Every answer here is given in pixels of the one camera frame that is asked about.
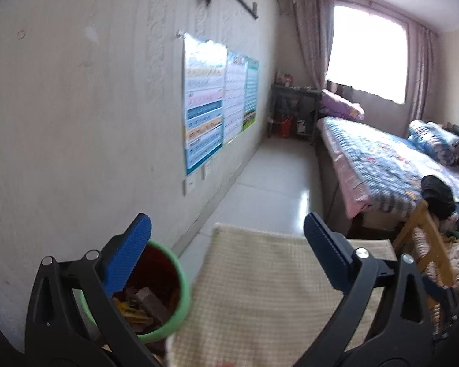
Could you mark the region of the large yellow snack bag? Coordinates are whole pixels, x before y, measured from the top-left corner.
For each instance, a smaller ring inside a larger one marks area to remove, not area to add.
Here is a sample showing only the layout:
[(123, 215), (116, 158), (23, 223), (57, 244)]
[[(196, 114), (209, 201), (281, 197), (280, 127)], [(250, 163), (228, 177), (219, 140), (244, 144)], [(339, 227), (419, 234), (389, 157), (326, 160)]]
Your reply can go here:
[(113, 297), (113, 301), (134, 332), (142, 332), (153, 323), (153, 318), (138, 304), (121, 302), (115, 297)]

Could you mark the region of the dark brown wrapper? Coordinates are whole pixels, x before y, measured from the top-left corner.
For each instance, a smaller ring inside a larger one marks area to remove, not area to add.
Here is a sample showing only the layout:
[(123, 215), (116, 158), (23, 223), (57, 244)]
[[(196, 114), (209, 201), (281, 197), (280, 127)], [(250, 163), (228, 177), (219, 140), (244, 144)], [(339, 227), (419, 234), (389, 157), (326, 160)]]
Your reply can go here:
[(134, 294), (134, 298), (142, 304), (145, 310), (160, 323), (165, 324), (170, 319), (170, 312), (162, 301), (149, 288), (144, 287)]

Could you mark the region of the wooden chair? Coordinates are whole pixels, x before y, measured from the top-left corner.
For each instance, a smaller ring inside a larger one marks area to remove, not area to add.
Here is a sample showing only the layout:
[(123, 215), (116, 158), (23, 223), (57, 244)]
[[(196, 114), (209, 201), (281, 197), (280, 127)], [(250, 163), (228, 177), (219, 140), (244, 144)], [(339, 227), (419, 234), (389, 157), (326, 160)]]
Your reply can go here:
[(455, 274), (450, 263), (444, 239), (422, 200), (396, 236), (395, 251), (411, 247), (419, 271), (442, 288), (455, 287)]

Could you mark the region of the red bin with green rim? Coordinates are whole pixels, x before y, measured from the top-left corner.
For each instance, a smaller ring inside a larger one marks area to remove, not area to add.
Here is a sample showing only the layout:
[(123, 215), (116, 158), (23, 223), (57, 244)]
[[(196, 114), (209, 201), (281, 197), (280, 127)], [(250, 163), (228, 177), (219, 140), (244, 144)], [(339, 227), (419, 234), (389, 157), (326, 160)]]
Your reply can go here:
[[(167, 340), (188, 317), (191, 286), (176, 255), (160, 243), (154, 240), (133, 243), (117, 236), (100, 252), (100, 272), (101, 295), (105, 298), (107, 310), (96, 311), (87, 295), (83, 295), (83, 307), (102, 334), (111, 332), (137, 338), (148, 345)], [(162, 324), (152, 317), (153, 323), (147, 329), (134, 332), (117, 309), (113, 297), (121, 302), (138, 304), (145, 310), (134, 298), (134, 294), (144, 287), (149, 287), (168, 308), (170, 319)]]

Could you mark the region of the black clothing pile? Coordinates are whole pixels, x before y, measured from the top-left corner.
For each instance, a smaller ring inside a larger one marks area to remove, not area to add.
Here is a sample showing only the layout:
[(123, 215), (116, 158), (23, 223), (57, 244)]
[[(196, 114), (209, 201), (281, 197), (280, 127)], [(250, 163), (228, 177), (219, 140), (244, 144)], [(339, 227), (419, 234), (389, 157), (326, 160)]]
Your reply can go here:
[(455, 212), (453, 193), (437, 176), (424, 176), (421, 180), (421, 196), (428, 204), (431, 215), (440, 221), (447, 220)]

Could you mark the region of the yellow checkered table cloth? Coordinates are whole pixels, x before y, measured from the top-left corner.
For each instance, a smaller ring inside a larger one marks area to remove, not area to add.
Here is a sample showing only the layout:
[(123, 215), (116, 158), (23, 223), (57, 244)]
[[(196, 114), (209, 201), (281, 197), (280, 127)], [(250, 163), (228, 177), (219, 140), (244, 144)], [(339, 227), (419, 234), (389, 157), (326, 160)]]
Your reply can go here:
[(342, 298), (303, 236), (217, 224), (168, 363), (292, 366)]

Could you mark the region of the bed with plaid quilt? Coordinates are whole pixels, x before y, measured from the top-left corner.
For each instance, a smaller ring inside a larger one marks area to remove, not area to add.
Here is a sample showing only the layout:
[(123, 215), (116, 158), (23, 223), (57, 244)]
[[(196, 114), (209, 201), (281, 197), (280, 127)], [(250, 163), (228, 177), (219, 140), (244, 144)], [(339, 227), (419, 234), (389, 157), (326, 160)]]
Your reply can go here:
[(407, 217), (420, 201), (420, 182), (427, 175), (449, 186), (459, 203), (459, 168), (440, 164), (409, 140), (343, 118), (322, 118), (317, 127), (348, 219), (370, 210)]

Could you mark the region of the blue floral pillow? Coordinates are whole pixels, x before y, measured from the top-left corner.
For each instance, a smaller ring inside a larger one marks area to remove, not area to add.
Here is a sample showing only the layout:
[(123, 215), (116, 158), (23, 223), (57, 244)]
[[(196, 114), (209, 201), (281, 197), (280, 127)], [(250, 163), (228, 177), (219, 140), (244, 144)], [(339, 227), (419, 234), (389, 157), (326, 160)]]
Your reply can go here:
[(414, 120), (409, 123), (408, 140), (418, 149), (444, 166), (459, 160), (459, 136), (436, 123)]

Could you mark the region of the red bucket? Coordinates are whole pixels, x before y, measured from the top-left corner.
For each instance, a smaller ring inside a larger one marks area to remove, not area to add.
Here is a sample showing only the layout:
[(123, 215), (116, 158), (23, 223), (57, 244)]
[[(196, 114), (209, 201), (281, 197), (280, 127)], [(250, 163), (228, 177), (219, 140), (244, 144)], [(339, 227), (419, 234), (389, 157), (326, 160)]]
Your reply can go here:
[(278, 127), (278, 135), (280, 138), (290, 138), (292, 134), (293, 117), (283, 118), (276, 122)]

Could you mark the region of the black metal shelf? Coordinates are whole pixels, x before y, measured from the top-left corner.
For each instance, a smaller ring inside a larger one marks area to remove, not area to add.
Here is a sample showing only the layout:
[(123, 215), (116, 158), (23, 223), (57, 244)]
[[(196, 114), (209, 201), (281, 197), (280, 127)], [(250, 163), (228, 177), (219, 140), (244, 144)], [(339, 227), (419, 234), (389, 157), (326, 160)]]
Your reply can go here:
[(321, 92), (310, 87), (285, 86), (274, 83), (270, 87), (270, 101), (266, 134), (278, 135), (276, 122), (293, 117), (290, 138), (306, 138), (314, 144), (317, 137)]

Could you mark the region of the right purple curtain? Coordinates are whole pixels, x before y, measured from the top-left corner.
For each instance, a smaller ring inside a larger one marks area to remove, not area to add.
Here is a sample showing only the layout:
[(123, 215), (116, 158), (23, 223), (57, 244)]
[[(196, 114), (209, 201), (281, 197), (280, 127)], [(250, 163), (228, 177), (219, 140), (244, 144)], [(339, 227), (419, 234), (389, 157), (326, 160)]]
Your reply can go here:
[(409, 121), (423, 119), (435, 100), (439, 40), (429, 28), (412, 22), (408, 27), (409, 69), (406, 99)]

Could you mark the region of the purple curtain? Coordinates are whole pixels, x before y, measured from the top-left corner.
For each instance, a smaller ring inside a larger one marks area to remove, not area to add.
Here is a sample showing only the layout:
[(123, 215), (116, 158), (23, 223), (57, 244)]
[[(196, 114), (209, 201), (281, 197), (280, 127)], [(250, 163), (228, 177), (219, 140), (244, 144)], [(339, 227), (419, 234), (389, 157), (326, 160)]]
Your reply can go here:
[(314, 89), (326, 85), (334, 36), (336, 0), (295, 0), (297, 34), (309, 82)]
[(408, 27), (409, 69), (406, 99), (409, 121), (423, 119), (435, 100), (439, 40), (429, 28), (412, 22)]

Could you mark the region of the white wall socket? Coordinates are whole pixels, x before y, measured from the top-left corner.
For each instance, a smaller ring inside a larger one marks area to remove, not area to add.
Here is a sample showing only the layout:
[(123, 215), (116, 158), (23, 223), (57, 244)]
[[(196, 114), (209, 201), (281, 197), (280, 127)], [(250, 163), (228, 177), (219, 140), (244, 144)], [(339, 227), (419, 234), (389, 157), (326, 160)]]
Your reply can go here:
[(184, 196), (189, 195), (196, 188), (196, 180), (193, 176), (187, 176), (183, 181)]

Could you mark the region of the green chart wall poster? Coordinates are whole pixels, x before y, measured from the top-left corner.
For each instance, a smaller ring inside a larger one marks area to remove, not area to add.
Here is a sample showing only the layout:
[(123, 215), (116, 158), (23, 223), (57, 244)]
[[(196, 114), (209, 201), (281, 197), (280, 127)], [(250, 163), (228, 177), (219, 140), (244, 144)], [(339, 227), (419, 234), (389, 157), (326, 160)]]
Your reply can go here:
[(259, 62), (249, 56), (246, 56), (245, 59), (247, 71), (244, 93), (243, 131), (255, 121), (259, 100)]

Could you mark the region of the white chart wall poster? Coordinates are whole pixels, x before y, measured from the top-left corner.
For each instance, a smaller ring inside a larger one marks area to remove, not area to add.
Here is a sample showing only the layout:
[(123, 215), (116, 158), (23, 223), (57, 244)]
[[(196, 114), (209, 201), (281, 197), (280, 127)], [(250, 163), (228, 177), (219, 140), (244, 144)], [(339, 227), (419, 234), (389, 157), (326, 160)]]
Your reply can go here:
[(247, 70), (246, 57), (228, 50), (223, 99), (224, 144), (235, 138), (243, 127)]

